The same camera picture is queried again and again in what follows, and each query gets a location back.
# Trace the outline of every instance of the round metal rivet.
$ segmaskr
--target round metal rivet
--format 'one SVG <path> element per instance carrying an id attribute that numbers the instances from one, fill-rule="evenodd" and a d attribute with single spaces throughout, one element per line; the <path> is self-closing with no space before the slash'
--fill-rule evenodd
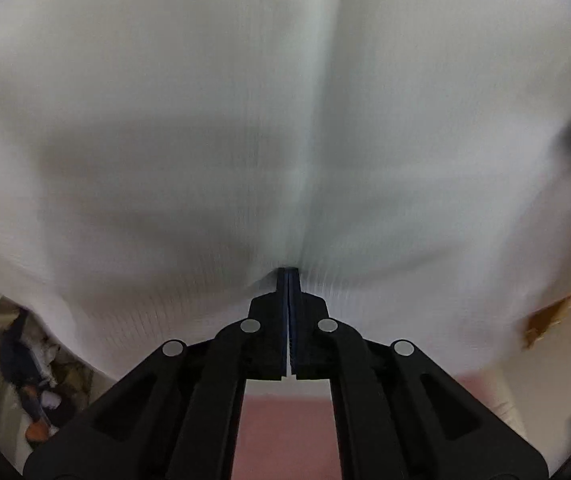
<path id="1" fill-rule="evenodd" d="M 183 351 L 183 343 L 181 341 L 168 341 L 163 345 L 163 353 L 168 357 L 175 357 Z"/>
<path id="2" fill-rule="evenodd" d="M 261 328 L 261 323 L 256 319 L 245 319 L 242 322 L 242 330 L 246 334 L 255 333 L 257 330 Z"/>
<path id="3" fill-rule="evenodd" d="M 339 328 L 338 323 L 333 319 L 322 319 L 320 322 L 317 323 L 319 330 L 322 332 L 334 332 L 336 329 Z"/>
<path id="4" fill-rule="evenodd" d="M 414 345 L 410 341 L 397 341 L 394 344 L 394 351 L 407 357 L 414 352 Z"/>

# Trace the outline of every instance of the translucent white sheet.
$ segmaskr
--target translucent white sheet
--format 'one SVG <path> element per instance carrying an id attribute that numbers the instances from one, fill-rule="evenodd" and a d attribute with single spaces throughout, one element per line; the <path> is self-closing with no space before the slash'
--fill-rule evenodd
<path id="1" fill-rule="evenodd" d="M 571 292 L 571 0 L 0 0 L 0 292 L 120 376 L 298 266 L 451 372 Z"/>

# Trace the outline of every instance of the white cloth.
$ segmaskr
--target white cloth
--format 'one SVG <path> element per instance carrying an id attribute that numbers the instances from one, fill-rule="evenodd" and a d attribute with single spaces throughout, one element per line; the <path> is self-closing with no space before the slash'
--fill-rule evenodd
<path id="1" fill-rule="evenodd" d="M 0 0 L 0 292 L 120 376 L 297 266 L 478 367 L 571 292 L 567 85 L 571 0 Z"/>

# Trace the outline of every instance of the black object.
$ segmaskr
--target black object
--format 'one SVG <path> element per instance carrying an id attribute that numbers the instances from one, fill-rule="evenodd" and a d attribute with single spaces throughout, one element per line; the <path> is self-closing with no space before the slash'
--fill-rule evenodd
<path id="1" fill-rule="evenodd" d="M 547 477 L 536 451 L 418 349 L 400 356 L 340 322 L 320 331 L 325 303 L 301 293 L 288 270 L 275 293 L 252 302 L 258 332 L 235 323 L 176 356 L 158 349 L 37 451 L 27 478 L 229 476 L 246 378 L 284 373 L 284 305 L 293 371 L 331 381 L 344 479 Z M 0 453 L 0 480 L 21 478 Z M 552 478 L 571 480 L 571 457 Z"/>

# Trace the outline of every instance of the white fabric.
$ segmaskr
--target white fabric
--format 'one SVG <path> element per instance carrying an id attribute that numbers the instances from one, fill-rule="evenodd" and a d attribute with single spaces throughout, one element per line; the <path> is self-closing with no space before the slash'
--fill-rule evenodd
<path id="1" fill-rule="evenodd" d="M 571 292 L 570 87 L 571 0 L 0 0 L 0 292 L 120 376 L 298 266 L 478 367 Z"/>

